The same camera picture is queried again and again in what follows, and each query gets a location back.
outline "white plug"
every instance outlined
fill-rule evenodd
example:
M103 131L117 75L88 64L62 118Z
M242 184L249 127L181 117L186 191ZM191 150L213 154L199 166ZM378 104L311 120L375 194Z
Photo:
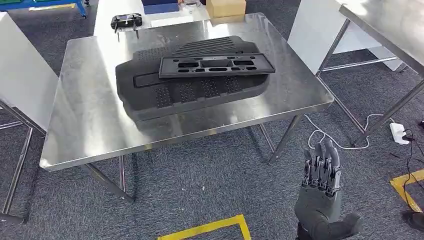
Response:
M402 137L405 136L407 133L404 132L405 128L402 124L399 123L390 123L390 130L391 130L391 134L393 135L393 140L400 144L400 145L404 145L404 144L409 144L409 141L403 140Z

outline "metal frame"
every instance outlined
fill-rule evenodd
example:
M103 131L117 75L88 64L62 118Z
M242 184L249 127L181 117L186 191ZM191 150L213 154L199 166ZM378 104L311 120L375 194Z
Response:
M340 99L334 94L334 92L328 87L328 85L324 82L324 80L321 78L322 72L327 71L333 71L337 69L345 69L345 68L351 68L356 66L362 66L362 65L368 65L368 64L374 64L374 63L380 63L380 62L386 62L398 59L397 57L388 57L383 59L376 59L371 61L364 61L364 62L358 62L358 63L351 63L351 64L345 64L340 66L333 66L333 67L327 67L327 65L330 57L333 55L337 45L339 44L340 40L342 39L343 35L346 32L346 29L348 28L350 24L350 20L346 19L343 26L341 27L339 33L337 34L336 38L334 39L334 42L332 43L330 49L328 50L327 55L325 56L324 60L321 63L321 66L318 69L318 72L315 74L315 76L319 79L319 81L324 85L324 87L333 95L335 102L340 106L340 108L343 110L343 112L350 118L353 124L360 130L361 136L356 139L353 142L354 146L357 146L360 142L364 141L369 135L371 135L373 132L375 132L377 129L379 129L389 118L396 113L400 108L402 108L406 103L408 103L415 95L417 95L421 90L424 89L424 80L422 80L417 86L415 86L412 90L410 90L401 100L396 102L389 110L387 110L382 117L378 120L377 123L375 123L373 126L371 126L368 130L365 130L364 127L359 123L359 121L355 118L355 116L349 111L349 109L340 101Z
M269 145L269 148L272 151L272 156L269 160L270 163L273 163L278 160L281 153L283 152L284 147L286 146L287 142L289 141L289 138L293 135L294 130L298 126L299 122L302 119L302 115L296 115L293 117L293 119L290 122L290 125L288 126L287 130L285 131L284 135L282 136L282 139L278 143L278 146L275 147L273 144L273 141L270 138L270 135L267 132L267 129L265 128L264 124L259 124L260 130L262 131L263 135L265 136L266 142Z
M14 224L23 224L25 222L25 219L23 217L13 216L10 215L9 212L11 210L11 206L13 203L13 199L15 196L16 188L19 183L19 179L22 174L22 168L24 166L25 159L27 157L28 148L30 146L31 137L33 135L33 130L36 129L39 133L41 133L43 136L46 135L46 131L42 129L40 126L38 126L36 123L34 123L29 117L27 117L25 114L20 113L16 109L10 107L7 105L4 101L0 99L0 107L9 112L12 116L17 118L19 121L6 123L3 125L0 125L0 130L3 129L9 129L12 127L20 126L20 125L26 125L28 127L28 132L26 133L25 142L23 143L22 150L19 155L19 160L17 162L16 169L14 171L12 181L9 186L9 190L7 192L6 201L4 203L3 209L0 213L0 222L10 222Z
M125 174L124 174L124 156L119 157L119 176L120 176L120 185L118 187L113 181L111 181L107 176L105 176L99 169L97 169L93 164L87 163L80 166L82 170L91 174L95 179L97 179L102 185L106 186L109 191L118 195L122 199L126 200L129 203L134 202L134 198L129 196L125 192Z

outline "white power cable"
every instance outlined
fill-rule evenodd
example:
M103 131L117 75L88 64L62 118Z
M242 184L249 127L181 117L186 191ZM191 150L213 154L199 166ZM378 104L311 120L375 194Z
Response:
M315 149L315 147L312 147L311 146L311 138L312 138L312 136L314 136L314 134L316 133L316 132L318 132L318 133L322 133L323 134L323 136L322 136L322 138L321 138L321 140L319 140L319 142L321 143L325 138L326 138L326 136L329 138L329 139L331 139L332 141L333 141L333 143L335 143L336 145L337 145L337 147L339 147L339 148L341 148L341 149L344 149L344 150L355 150L355 149L366 149L366 148L368 148L369 146L370 146L370 142L368 141L368 137L366 137L366 146L359 146L359 147L343 147L343 146L340 146L340 144L338 144L337 142L336 142L336 140L334 140L334 138L332 138L330 135L328 135L326 132L324 132L321 128L319 128L317 125L315 125L315 123L305 114L304 115L307 119L308 119L308 121L316 128L316 130L315 131L313 131L312 132L312 134L309 136L309 139L307 140L307 145L309 146L309 148L310 149ZM368 115L367 117L366 117L366 125L365 125L365 127L364 127L364 129L365 129L365 131L367 130L367 128L368 128L368 125L370 124L370 117L371 116L383 116L383 114L370 114L370 115Z
M141 15L139 15L139 14L136 14L136 13L128 14L128 15L126 16L125 25L127 25L127 24L128 24L128 19L130 19L130 16L136 16L136 17L143 18L143 16L141 16Z

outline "table top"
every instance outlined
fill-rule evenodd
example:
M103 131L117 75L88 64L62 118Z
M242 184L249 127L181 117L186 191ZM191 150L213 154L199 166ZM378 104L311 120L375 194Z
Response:
M424 1L350 1L339 10L424 77Z
M134 122L117 94L115 67L136 51L227 36L254 42L273 63L267 90L189 112ZM67 44L40 166L66 169L327 108L333 97L262 13L148 28Z

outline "carpet floor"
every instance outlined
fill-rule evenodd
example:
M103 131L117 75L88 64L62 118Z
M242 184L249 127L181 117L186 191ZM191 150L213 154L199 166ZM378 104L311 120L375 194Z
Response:
M287 39L299 3L248 0L246 9L248 13L264 13ZM59 75L67 40L93 34L96 6L92 1L86 20L76 8L23 9L10 11L10 15ZM361 50L336 54L330 65L369 59L373 59L372 54ZM362 122L369 114L383 113L420 81L410 69L392 72L383 63L325 72L322 78ZM422 146L424 131L417 122L423 120L423 113L424 94L419 93L393 116L413 130ZM343 146L359 136L336 104L309 116ZM10 121L8 114L0 112L0 123ZM288 119L265 124L274 144L289 123ZM132 204L107 191L78 167L51 173L39 168L44 139L35 136L11 209L12 214L26 217L27 223L0 223L0 239L152 240L243 214L252 239L294 240L298 223L294 206L304 167L302 146L313 130L302 118L282 158L271 165L264 163L271 150L258 126L128 155L125 164L128 193L135 197ZM25 134L23 126L0 134L0 203L6 198ZM350 239L422 239L422 232L402 221L401 213L408 207L389 183L407 173L410 146L393 142L388 123L369 141L366 149L339 149L342 217L350 212L364 217L363 232ZM423 158L416 145L413 156ZM95 165L118 182L117 158ZM423 168L416 160L410 167L412 171ZM424 192L418 184L411 184L407 190L424 207ZM232 226L190 239L242 239L242 235L240 228Z

